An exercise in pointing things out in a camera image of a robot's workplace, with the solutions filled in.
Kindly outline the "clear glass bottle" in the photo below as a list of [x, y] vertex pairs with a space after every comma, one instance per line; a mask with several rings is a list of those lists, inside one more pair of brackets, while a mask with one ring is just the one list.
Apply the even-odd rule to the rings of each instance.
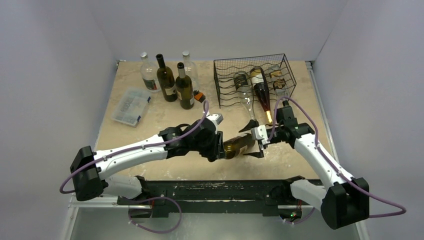
[[193, 84], [193, 90], [199, 91], [199, 75], [196, 64], [190, 59], [190, 52], [185, 50], [182, 52], [182, 60], [186, 75], [188, 75]]
[[140, 75], [146, 89], [150, 92], [157, 93], [161, 91], [161, 86], [157, 77], [158, 66], [149, 59], [146, 52], [140, 54], [141, 66]]

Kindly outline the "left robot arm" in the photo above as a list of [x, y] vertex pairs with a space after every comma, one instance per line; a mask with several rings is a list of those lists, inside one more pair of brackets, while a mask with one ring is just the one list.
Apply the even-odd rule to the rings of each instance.
[[80, 148], [70, 166], [76, 199], [83, 202], [101, 195], [115, 195], [131, 199], [138, 205], [146, 203], [149, 191], [144, 179], [122, 177], [117, 173], [144, 163], [185, 156], [189, 152], [197, 152], [210, 162], [224, 158], [223, 133], [218, 130], [223, 119], [221, 114], [212, 114], [191, 125], [168, 127], [150, 138], [114, 149]]

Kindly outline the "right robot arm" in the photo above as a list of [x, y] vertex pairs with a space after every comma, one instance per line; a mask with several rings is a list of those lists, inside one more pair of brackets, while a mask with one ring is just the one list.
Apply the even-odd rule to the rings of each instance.
[[325, 223], [333, 230], [366, 220], [370, 217], [369, 184], [364, 178], [355, 178], [345, 171], [328, 152], [321, 148], [318, 132], [308, 123], [298, 123], [290, 105], [280, 107], [275, 113], [271, 128], [259, 125], [256, 120], [241, 129], [250, 131], [258, 142], [256, 158], [264, 156], [268, 145], [285, 142], [296, 150], [319, 176], [322, 186], [303, 177], [287, 179], [280, 196], [288, 204], [301, 200], [319, 210]]

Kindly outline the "dark green wine bottle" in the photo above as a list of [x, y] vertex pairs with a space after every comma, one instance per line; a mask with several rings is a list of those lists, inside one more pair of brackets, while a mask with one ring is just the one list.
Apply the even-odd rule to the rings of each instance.
[[174, 102], [178, 97], [173, 72], [168, 66], [166, 66], [164, 56], [162, 54], [159, 53], [155, 57], [158, 63], [156, 76], [158, 78], [163, 97], [167, 102]]

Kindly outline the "green bottle silver cap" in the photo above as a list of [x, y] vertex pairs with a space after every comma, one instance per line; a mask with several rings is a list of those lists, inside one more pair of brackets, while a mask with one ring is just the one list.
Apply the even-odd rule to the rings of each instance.
[[223, 143], [225, 159], [233, 159], [255, 145], [255, 140], [251, 133], [243, 133], [236, 137], [226, 140]]

